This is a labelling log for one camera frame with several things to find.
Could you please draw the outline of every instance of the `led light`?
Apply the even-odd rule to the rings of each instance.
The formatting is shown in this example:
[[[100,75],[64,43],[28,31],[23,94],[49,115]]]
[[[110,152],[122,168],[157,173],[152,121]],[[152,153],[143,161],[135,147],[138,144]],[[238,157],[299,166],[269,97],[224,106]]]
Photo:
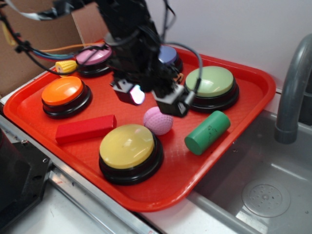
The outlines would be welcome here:
[[[138,84],[130,90],[130,96],[136,105],[141,105],[145,100],[145,93]]]

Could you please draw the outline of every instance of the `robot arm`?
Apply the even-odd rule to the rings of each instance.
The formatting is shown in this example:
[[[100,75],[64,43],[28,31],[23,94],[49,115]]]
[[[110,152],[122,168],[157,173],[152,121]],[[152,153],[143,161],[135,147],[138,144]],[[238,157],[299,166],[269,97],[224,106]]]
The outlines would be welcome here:
[[[159,61],[163,43],[151,20],[145,0],[96,0],[109,34],[106,43],[113,55],[108,65],[114,71],[113,89],[119,99],[136,104],[129,93],[138,84],[152,92],[162,113],[184,117],[194,93],[189,96],[173,78],[178,71]]]

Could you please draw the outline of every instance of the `white wall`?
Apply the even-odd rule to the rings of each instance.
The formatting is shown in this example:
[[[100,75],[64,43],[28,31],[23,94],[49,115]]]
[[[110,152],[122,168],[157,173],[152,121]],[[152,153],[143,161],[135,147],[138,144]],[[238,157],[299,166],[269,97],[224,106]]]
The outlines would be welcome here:
[[[146,0],[159,32],[161,0]],[[282,88],[293,53],[312,33],[311,0],[169,0],[177,14],[166,40],[259,68]]]

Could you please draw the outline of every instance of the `stainless steel sink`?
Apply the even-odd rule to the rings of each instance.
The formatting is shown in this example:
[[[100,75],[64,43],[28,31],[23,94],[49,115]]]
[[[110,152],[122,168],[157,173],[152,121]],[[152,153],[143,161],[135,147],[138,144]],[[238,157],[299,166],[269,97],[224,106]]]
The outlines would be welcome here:
[[[275,120],[263,111],[190,200],[203,209],[213,204],[248,233],[312,233],[312,128],[299,124],[297,141],[283,145],[274,140]]]

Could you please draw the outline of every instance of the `orange button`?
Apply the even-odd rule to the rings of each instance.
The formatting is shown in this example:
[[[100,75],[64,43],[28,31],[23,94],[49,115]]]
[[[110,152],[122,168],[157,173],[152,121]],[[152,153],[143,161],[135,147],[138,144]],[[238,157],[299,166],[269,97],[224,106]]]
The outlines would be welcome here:
[[[77,77],[63,77],[51,82],[42,92],[42,100],[50,106],[66,104],[74,100],[83,90]]]

